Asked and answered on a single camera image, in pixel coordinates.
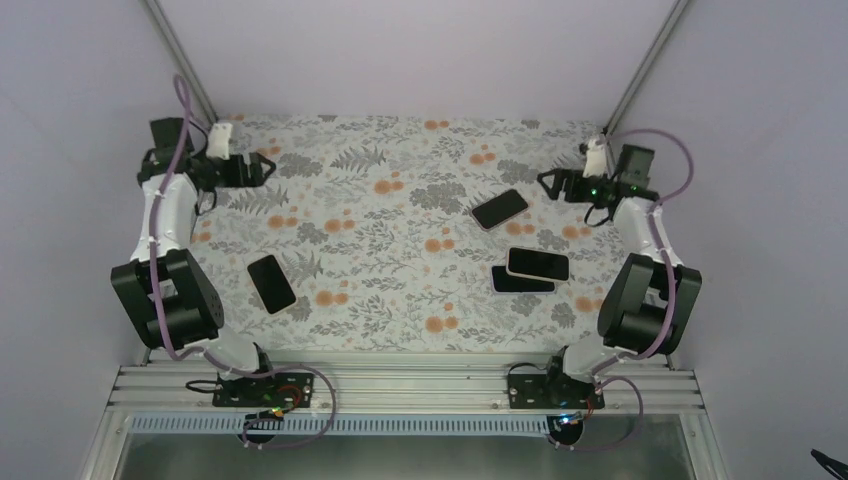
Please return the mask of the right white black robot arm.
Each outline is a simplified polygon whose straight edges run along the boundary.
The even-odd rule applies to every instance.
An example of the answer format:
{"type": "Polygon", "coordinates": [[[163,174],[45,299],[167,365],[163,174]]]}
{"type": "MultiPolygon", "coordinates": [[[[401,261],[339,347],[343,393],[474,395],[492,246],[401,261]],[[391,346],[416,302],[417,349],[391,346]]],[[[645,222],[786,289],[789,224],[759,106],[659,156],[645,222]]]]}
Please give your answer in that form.
{"type": "Polygon", "coordinates": [[[673,353],[702,285],[701,273],[674,252],[662,222],[664,197],[651,190],[652,150],[626,144],[612,173],[587,176],[556,168],[537,180],[552,200],[604,210],[628,255],[603,300],[598,335],[564,348],[562,369],[541,384],[544,399],[565,407],[616,363],[673,353]]]}

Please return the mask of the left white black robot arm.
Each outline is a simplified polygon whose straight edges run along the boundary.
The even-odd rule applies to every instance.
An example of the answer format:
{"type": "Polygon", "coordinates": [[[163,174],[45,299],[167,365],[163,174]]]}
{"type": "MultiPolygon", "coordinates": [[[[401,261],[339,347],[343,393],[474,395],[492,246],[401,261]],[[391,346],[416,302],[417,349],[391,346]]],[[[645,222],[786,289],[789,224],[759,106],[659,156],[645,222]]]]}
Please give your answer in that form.
{"type": "Polygon", "coordinates": [[[110,282],[142,343],[180,361],[196,354],[255,405],[270,402],[278,377],[267,354],[225,323],[223,301],[190,251],[201,197],[221,188],[262,186],[273,163],[257,152],[230,150],[234,126],[219,121],[195,149],[193,120],[153,120],[154,146],[137,174],[144,195],[143,225],[130,260],[114,267],[110,282]]]}

